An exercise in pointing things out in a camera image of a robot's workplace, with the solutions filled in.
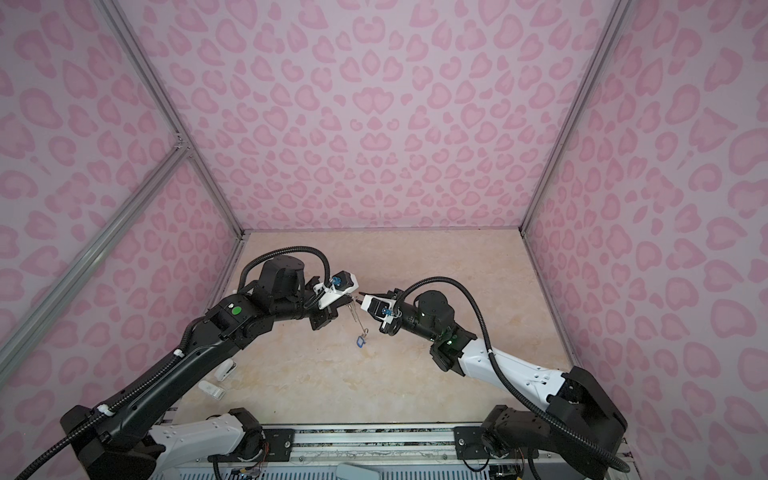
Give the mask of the silver perforated metal ring disc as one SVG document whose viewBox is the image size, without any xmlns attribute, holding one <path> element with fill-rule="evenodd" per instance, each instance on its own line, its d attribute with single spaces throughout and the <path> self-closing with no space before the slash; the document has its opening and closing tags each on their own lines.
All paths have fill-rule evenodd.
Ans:
<svg viewBox="0 0 768 480">
<path fill-rule="evenodd" d="M 350 302 L 350 304 L 349 304 L 349 308 L 350 308 L 350 312 L 351 312 L 351 315 L 352 315 L 352 317 L 353 317 L 354 321 L 356 322 L 356 324 L 357 324 L 357 325 L 360 327 L 360 329 L 361 329 L 361 337 L 362 337 L 362 338 L 366 338 L 366 337 L 367 337 L 367 335 L 368 335 L 368 333 L 369 333 L 369 330 L 368 330 L 368 328 L 367 328 L 367 327 L 364 325 L 364 323 L 363 323 L 363 321 L 362 321 L 362 319 L 361 319 L 361 317 L 360 317 L 360 307 L 359 307 L 359 303 L 358 303 L 358 301 L 357 301 L 355 298 L 353 298 L 353 299 L 351 300 L 351 302 Z"/>
</svg>

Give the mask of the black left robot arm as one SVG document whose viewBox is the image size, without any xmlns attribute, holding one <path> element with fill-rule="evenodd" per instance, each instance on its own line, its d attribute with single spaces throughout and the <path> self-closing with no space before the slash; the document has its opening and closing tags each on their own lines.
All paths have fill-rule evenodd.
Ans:
<svg viewBox="0 0 768 480">
<path fill-rule="evenodd" d="M 180 427 L 158 420 L 211 371 L 275 323 L 308 320 L 314 330 L 337 318 L 358 287 L 354 274 L 307 279 L 301 247 L 264 254 L 242 270 L 235 292 L 184 330 L 178 346 L 122 390 L 88 408 L 77 405 L 61 419 L 69 446 L 91 479 L 150 479 L 210 454 L 250 460 L 261 454 L 261 425 L 244 408 Z"/>
</svg>

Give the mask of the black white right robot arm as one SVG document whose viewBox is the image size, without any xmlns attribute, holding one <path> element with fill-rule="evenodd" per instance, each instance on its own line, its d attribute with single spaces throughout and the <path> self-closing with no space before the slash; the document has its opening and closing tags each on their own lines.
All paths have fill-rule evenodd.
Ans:
<svg viewBox="0 0 768 480">
<path fill-rule="evenodd" d="M 393 292 L 365 294 L 357 302 L 382 333 L 409 332 L 429 341 L 440 370 L 494 385 L 521 404 L 519 410 L 497 405 L 483 421 L 481 442 L 491 456 L 552 452 L 588 479 L 629 472 L 619 456 L 627 420 L 589 371 L 546 368 L 491 346 L 456 321 L 447 297 L 436 290 L 412 304 L 397 303 Z"/>
</svg>

